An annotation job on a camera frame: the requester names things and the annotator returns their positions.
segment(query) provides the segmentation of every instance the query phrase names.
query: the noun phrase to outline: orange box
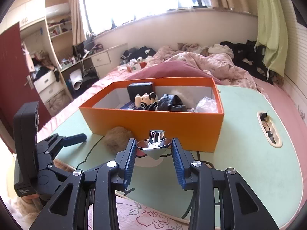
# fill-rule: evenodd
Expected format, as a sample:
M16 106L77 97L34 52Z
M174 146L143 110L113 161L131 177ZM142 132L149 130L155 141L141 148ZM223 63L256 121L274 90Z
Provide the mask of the orange box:
M173 90L193 96L194 108L204 96L217 102L218 113L160 112L122 110L129 102L127 86L153 82L160 98ZM185 150L214 152L222 127L224 110L212 78L151 78L113 82L79 107L95 134L105 135L116 126L130 130L137 141L147 139L149 130L165 131L165 137L178 137Z

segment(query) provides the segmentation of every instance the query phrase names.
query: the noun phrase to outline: white storage drawer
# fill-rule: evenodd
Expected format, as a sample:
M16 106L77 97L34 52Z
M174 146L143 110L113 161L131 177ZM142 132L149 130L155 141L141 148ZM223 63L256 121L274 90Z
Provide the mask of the white storage drawer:
M104 76L106 76L111 70L114 69L114 66L112 64L108 65L102 65L99 67L95 67L96 72L98 74L98 77L102 79Z
M94 67L98 67L101 65L107 65L111 63L108 52L103 52L101 54L93 56L92 62L93 62Z
M46 103L49 99L51 99L53 96L58 94L61 90L64 89L64 86L61 82L54 82L50 86L48 86L46 89L44 89L41 93L39 93L39 96L43 103Z
M50 86L53 82L56 81L56 76L53 71L47 72L45 75L40 77L38 80L34 82L34 86L38 93L44 90L47 86Z

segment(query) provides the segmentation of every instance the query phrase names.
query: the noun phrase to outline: white cylinder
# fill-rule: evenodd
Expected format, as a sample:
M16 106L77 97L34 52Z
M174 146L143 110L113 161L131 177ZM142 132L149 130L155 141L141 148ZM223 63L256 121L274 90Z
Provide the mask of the white cylinder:
M75 90L80 89L82 84L82 72L80 69L73 71L70 75L70 81L72 82L73 88Z

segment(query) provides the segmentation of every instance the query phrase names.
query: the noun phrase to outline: plush toy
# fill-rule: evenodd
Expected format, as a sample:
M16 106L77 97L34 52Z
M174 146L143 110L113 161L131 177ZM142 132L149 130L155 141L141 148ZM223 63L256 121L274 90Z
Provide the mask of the plush toy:
M144 94L140 96L139 94L135 97L135 106L137 108L141 107L144 109L146 106L153 104L154 102L158 101L158 97L155 93Z

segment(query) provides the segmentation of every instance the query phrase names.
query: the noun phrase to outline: desk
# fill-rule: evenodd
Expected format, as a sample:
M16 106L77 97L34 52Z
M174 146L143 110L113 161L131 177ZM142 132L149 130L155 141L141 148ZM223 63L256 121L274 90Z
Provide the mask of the desk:
M269 102L259 92L235 86L217 87L225 111L224 121L215 152L201 152L201 160L213 163L219 170L235 168L281 227L297 211L303 190L300 166L288 133ZM274 148L268 143L259 127L258 111L267 111L271 116L283 141L281 148ZM63 148L57 156L73 167L84 160L101 136L91 133L80 111L55 131L66 136L81 132L87 135L88 141ZM114 156L106 151L101 141L79 168L87 170L111 159ZM171 157L157 161L150 160L150 157L137 158L128 189L133 187L135 191L129 193L128 197L176 217L184 214L192 195L191 191L183 191L178 184ZM215 213L215 225L219 226L218 206Z

